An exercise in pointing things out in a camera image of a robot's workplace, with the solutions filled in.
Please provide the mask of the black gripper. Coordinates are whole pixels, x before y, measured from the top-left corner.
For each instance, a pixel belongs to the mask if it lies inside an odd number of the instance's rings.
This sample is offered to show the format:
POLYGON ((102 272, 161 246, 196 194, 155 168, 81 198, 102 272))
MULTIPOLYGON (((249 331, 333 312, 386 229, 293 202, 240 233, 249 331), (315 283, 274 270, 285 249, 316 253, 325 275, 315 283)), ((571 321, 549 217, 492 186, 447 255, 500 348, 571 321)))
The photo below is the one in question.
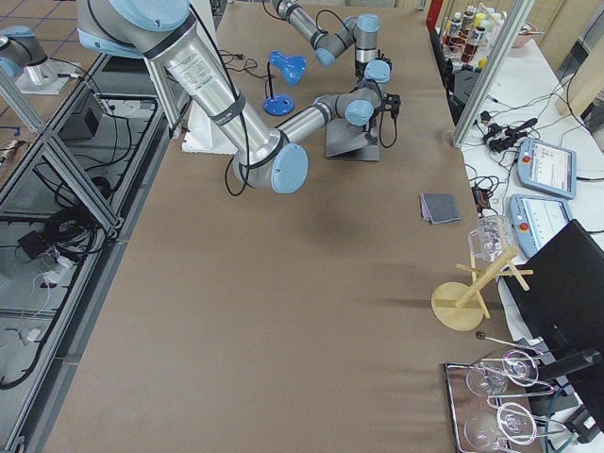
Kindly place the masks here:
POLYGON ((389 113, 391 119, 395 123, 400 112, 401 104, 402 102, 399 94, 386 92, 377 111, 381 115, 384 113, 389 113))
POLYGON ((393 64, 392 64, 392 60, 390 58, 388 58, 385 54, 383 53, 379 53, 376 61, 382 61, 383 62, 383 66, 388 66, 389 70, 392 71, 393 70, 393 64))

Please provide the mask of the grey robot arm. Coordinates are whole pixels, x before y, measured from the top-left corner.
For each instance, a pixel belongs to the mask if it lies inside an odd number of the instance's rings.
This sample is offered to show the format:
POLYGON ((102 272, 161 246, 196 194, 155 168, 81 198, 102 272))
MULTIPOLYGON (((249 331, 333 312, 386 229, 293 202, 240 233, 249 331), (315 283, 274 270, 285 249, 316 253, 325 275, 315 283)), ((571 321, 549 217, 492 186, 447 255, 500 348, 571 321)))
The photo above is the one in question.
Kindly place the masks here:
POLYGON ((379 16, 363 13, 341 21, 340 30, 330 33, 319 27, 296 1, 271 1, 277 16, 289 23, 312 47, 316 59, 329 66, 349 47, 355 49, 355 75, 358 79, 377 76, 385 83, 392 63, 378 49, 379 16))
POLYGON ((79 1, 77 31, 88 49, 166 69, 235 145, 232 168, 244 185, 294 193, 309 169, 301 142, 321 128, 327 129, 329 156, 376 147, 375 118, 387 105, 392 66, 378 53, 376 14, 349 17, 330 34, 295 1, 276 1, 273 7, 325 66, 354 47, 359 78, 350 92, 322 95, 275 128, 234 86, 212 40, 199 37, 203 23, 187 1, 79 1))

